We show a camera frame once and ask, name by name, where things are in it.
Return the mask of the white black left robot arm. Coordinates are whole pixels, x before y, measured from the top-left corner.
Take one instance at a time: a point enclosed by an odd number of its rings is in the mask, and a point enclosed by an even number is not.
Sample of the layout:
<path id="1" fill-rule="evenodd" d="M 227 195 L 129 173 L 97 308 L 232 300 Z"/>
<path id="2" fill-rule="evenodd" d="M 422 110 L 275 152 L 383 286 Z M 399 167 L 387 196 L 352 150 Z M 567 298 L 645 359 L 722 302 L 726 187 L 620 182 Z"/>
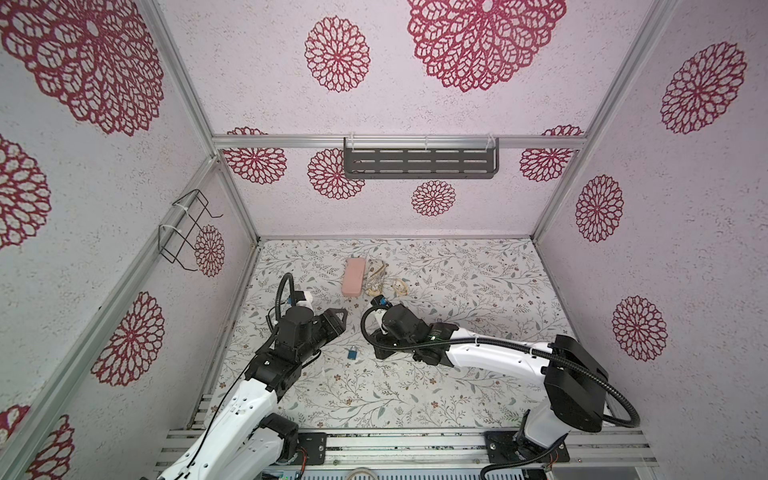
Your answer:
<path id="1" fill-rule="evenodd" d="M 278 413 L 278 403 L 304 366 L 347 328 L 348 312 L 317 314 L 288 308 L 259 347 L 226 404 L 205 432 L 159 474 L 161 479 L 255 479 L 276 463 L 293 461 L 298 425 Z"/>

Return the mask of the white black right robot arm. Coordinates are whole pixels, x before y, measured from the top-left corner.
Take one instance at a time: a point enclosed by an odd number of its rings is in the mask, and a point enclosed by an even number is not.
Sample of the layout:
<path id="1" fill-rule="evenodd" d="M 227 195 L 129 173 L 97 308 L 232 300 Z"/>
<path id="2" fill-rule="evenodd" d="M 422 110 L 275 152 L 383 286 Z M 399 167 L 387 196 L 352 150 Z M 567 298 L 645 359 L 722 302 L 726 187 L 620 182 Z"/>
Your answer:
<path id="1" fill-rule="evenodd" d="M 407 353 L 427 365 L 481 369 L 543 387 L 545 399 L 523 415 L 516 433 L 525 448 L 543 450 L 573 430 L 602 431 L 608 375 L 572 337 L 530 343 L 484 336 L 452 323 L 428 324 L 383 297 L 371 301 L 360 330 L 381 360 Z"/>

